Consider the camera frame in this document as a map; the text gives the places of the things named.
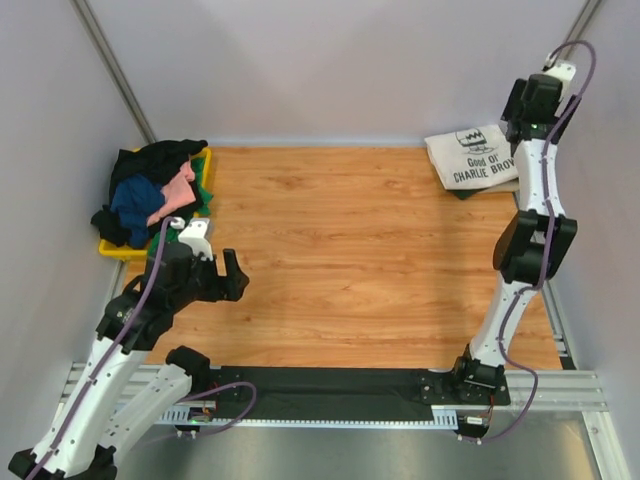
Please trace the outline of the green and white raglan t-shirt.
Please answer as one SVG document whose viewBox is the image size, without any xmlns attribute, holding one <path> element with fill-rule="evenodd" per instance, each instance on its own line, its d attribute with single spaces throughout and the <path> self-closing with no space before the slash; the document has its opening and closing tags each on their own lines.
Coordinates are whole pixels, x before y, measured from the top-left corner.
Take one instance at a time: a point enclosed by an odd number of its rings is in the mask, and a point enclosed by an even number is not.
<svg viewBox="0 0 640 480">
<path fill-rule="evenodd" d="M 518 179 L 510 144 L 497 124 L 427 136 L 424 142 L 441 186 L 460 200 Z"/>
</svg>

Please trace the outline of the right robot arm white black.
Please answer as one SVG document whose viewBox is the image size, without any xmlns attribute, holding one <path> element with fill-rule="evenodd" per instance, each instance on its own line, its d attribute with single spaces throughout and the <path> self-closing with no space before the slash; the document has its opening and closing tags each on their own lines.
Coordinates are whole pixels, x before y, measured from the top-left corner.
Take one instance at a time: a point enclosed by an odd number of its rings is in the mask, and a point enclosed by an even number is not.
<svg viewBox="0 0 640 480">
<path fill-rule="evenodd" d="M 497 285 L 484 322 L 451 372 L 450 390 L 462 403 L 505 390 L 508 351 L 521 318 L 578 231 L 561 205 L 555 176 L 559 140 L 580 102 L 572 96 L 562 103 L 565 84 L 551 73 L 519 79 L 502 114 L 519 174 L 519 207 L 494 249 Z"/>
</svg>

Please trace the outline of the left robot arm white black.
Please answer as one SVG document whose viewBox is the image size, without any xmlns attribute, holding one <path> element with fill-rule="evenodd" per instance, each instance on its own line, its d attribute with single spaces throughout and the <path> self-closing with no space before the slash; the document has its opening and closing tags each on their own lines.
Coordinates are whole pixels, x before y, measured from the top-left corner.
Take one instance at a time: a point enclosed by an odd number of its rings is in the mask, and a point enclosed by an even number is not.
<svg viewBox="0 0 640 480">
<path fill-rule="evenodd" d="M 79 381 L 62 412 L 33 447 L 13 454 L 20 479 L 113 479 L 122 460 L 171 405 L 218 393 L 210 361 L 175 348 L 156 376 L 122 409 L 125 387 L 177 313 L 193 302 L 239 301 L 249 284 L 232 249 L 216 259 L 194 247 L 166 243 L 145 270 L 109 301 Z"/>
</svg>

